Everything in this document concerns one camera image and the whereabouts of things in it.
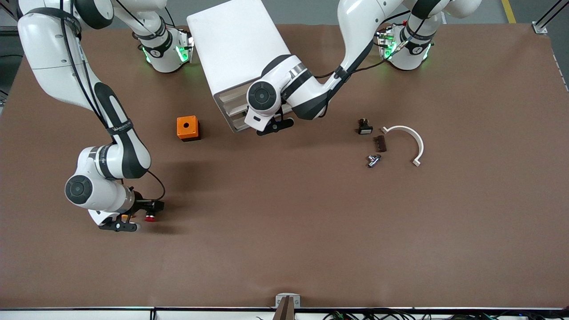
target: gray floor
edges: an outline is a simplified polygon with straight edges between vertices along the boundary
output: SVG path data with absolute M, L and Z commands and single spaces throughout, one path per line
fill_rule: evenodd
M 174 22 L 178 25 L 185 24 L 188 15 L 205 10 L 226 0 L 169 0 L 168 8 Z M 555 0 L 510 0 L 514 13 L 519 22 L 531 22 L 541 16 L 548 6 Z M 336 8 L 337 0 L 263 0 L 269 14 L 277 24 L 337 24 Z M 405 10 L 400 7 L 394 13 Z M 168 20 L 166 12 L 160 13 Z M 548 29 L 553 40 L 555 53 L 558 57 L 562 70 L 569 73 L 569 40 L 567 31 L 569 26 L 569 9 L 561 13 Z M 480 8 L 470 17 L 456 19 L 447 16 L 448 23 L 507 23 L 501 0 L 482 0 Z M 15 25 L 15 21 L 4 11 L 0 10 L 0 26 Z M 117 20 L 112 27 L 124 28 L 126 25 Z M 0 37 L 0 55 L 21 54 L 22 48 L 19 39 L 15 37 Z M 0 58 L 0 89 L 9 92 L 14 75 L 19 67 L 18 57 Z

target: yellow floor line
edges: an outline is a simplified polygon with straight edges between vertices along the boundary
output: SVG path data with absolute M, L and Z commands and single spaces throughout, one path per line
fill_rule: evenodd
M 502 5 L 504 6 L 504 11 L 506 11 L 506 17 L 508 17 L 509 23 L 516 23 L 516 18 L 514 17 L 514 12 L 512 11 L 512 6 L 509 0 L 502 0 Z

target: silver metal fitting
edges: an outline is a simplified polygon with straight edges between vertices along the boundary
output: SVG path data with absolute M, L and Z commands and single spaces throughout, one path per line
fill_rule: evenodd
M 370 155 L 368 157 L 369 163 L 368 163 L 368 167 L 369 168 L 373 168 L 376 166 L 376 164 L 380 161 L 381 159 L 381 155 Z

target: orange cube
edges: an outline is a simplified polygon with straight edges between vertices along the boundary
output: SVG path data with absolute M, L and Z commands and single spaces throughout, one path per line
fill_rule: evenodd
M 184 142 L 201 140 L 200 121 L 196 116 L 178 118 L 177 129 L 178 138 Z

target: brown tabletop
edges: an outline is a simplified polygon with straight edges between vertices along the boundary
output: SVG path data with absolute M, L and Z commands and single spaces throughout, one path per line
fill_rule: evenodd
M 335 26 L 279 29 L 316 75 L 343 58 Z M 79 152 L 110 139 L 24 62 L 0 118 L 0 307 L 266 306 L 280 292 L 304 306 L 567 305 L 569 95 L 529 25 L 442 26 L 419 69 L 360 72 L 324 119 L 265 137 L 231 132 L 199 65 L 155 72 L 129 30 L 83 43 L 151 152 L 166 210 L 114 233 L 66 200 Z M 204 139 L 184 143 L 176 118 L 190 114 Z M 393 132 L 368 169 L 362 117 L 373 136 L 417 130 L 422 165 Z M 160 194 L 148 175 L 126 184 Z

